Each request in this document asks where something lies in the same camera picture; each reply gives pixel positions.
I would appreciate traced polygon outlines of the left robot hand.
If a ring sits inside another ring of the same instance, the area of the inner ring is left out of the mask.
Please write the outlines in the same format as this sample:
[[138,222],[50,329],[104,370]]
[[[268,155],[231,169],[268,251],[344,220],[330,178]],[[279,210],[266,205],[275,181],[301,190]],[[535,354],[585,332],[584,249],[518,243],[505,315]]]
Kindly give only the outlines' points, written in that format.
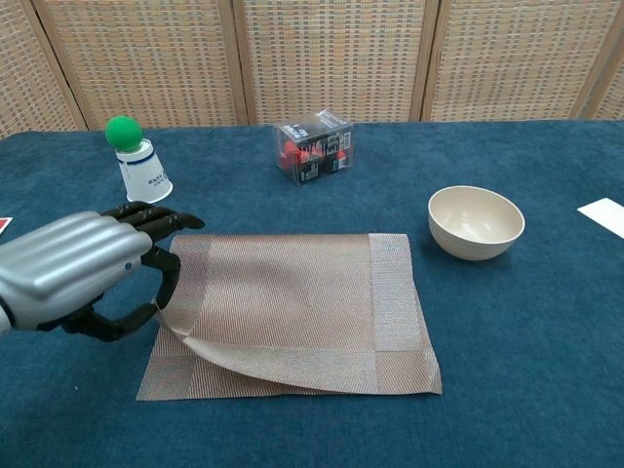
[[[205,223],[145,202],[59,218],[1,247],[1,333],[57,327],[103,342],[119,340],[164,309],[176,290],[179,257],[159,241]],[[109,319],[94,305],[141,266],[161,273],[154,299]]]

